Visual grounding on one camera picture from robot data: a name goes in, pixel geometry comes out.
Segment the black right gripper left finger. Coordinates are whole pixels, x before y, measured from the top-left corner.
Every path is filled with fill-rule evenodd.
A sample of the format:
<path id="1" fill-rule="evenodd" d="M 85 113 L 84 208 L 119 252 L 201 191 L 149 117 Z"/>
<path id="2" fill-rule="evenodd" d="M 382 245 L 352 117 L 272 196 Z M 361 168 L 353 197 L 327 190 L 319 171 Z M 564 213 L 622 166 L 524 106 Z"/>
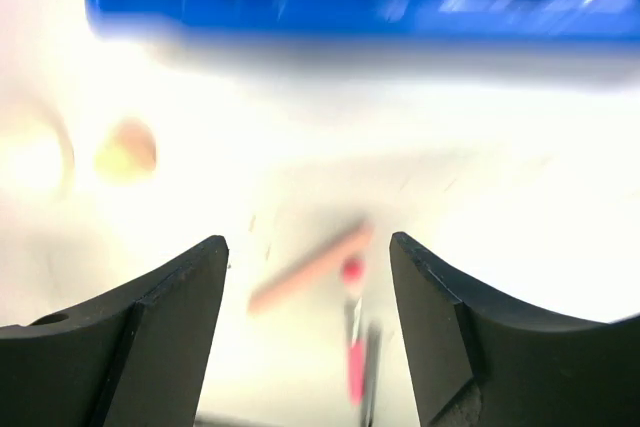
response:
<path id="1" fill-rule="evenodd" d="M 210 236 L 97 297 L 3 327 L 2 425 L 193 425 L 228 256 Z"/>

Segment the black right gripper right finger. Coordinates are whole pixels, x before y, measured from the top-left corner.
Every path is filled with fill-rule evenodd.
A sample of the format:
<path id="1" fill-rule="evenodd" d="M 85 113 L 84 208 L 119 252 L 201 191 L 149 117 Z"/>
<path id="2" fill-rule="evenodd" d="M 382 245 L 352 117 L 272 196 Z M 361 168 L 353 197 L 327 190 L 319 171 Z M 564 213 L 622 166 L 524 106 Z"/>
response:
<path id="1" fill-rule="evenodd" d="M 635 426 L 639 321 L 599 323 L 501 292 L 403 232 L 389 247 L 424 426 Z"/>

